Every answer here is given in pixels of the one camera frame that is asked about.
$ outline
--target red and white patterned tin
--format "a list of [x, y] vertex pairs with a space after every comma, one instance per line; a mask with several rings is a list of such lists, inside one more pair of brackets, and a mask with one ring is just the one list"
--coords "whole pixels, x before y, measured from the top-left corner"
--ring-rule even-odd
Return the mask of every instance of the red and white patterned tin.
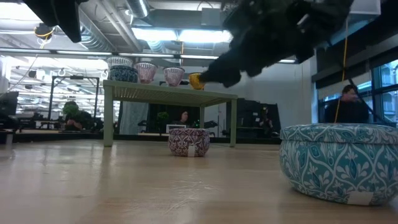
[[209, 146], [210, 137], [205, 129], [178, 128], [169, 131], [169, 148], [174, 156], [201, 157]]

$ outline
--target wooden table surface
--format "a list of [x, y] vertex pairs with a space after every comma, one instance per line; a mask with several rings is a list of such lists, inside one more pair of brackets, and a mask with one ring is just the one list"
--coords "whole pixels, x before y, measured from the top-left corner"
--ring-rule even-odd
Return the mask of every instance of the wooden table surface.
[[294, 192], [279, 146], [211, 144], [174, 157], [166, 142], [15, 144], [0, 160], [1, 224], [395, 224], [384, 207], [331, 203]]

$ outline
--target white wall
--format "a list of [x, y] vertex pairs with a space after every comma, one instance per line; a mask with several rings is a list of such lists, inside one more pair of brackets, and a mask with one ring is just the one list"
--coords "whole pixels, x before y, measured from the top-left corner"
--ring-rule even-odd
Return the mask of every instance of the white wall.
[[[240, 98], [261, 103], [278, 104], [281, 127], [317, 122], [317, 93], [311, 76], [317, 72], [315, 57], [300, 65], [275, 64], [254, 78], [243, 74], [242, 80], [231, 88], [221, 84], [206, 84], [205, 91], [237, 94]], [[224, 128], [226, 104], [205, 110], [205, 121], [217, 121]]]

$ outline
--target potted plant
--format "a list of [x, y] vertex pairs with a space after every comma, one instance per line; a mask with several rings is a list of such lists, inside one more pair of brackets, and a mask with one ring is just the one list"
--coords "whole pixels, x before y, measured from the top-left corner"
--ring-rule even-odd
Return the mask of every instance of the potted plant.
[[157, 129], [159, 130], [160, 135], [166, 132], [166, 125], [168, 121], [169, 121], [169, 114], [167, 112], [157, 113], [156, 126]]

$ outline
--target fluorescent light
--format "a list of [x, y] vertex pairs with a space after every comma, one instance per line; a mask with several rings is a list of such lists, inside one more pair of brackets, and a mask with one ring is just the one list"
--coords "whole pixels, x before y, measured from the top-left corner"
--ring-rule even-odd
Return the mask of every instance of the fluorescent light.
[[53, 102], [67, 102], [67, 99], [53, 99]]
[[38, 104], [38, 105], [21, 105], [21, 106], [23, 106], [23, 107], [41, 107], [41, 108], [47, 108], [47, 106], [45, 106], [45, 105], [40, 105], [40, 104]]
[[175, 31], [171, 29], [140, 29], [132, 28], [137, 39], [146, 41], [177, 40]]
[[218, 56], [181, 55], [181, 58], [186, 58], [186, 59], [207, 59], [207, 60], [216, 60], [216, 59], [218, 59]]
[[172, 54], [119, 53], [119, 55], [124, 57], [174, 58]]
[[[50, 93], [34, 93], [34, 92], [19, 92], [20, 96], [47, 96], [50, 97]], [[84, 99], [95, 99], [95, 95], [87, 95], [87, 94], [77, 94], [77, 93], [54, 93], [54, 97], [61, 97], [61, 96], [75, 96], [76, 98], [84, 98]], [[98, 95], [98, 100], [103, 100], [104, 95]]]
[[295, 60], [291, 60], [291, 59], [283, 59], [283, 60], [279, 61], [279, 63], [295, 63], [295, 62], [296, 62]]
[[73, 86], [73, 85], [68, 85], [67, 88], [68, 88], [68, 89], [71, 89], [71, 90], [73, 90], [73, 91], [80, 91], [80, 88], [79, 88], [79, 87]]
[[178, 37], [180, 41], [191, 43], [220, 43], [231, 39], [232, 35], [226, 30], [183, 30]]
[[9, 52], [9, 53], [33, 53], [33, 54], [49, 54], [49, 50], [41, 50], [41, 49], [9, 49], [5, 47], [0, 47], [0, 52]]
[[109, 56], [111, 52], [90, 52], [90, 51], [72, 51], [72, 50], [58, 50], [58, 54], [66, 55], [95, 55], [95, 56]]
[[11, 2], [0, 3], [0, 19], [41, 22], [40, 18], [26, 4]]

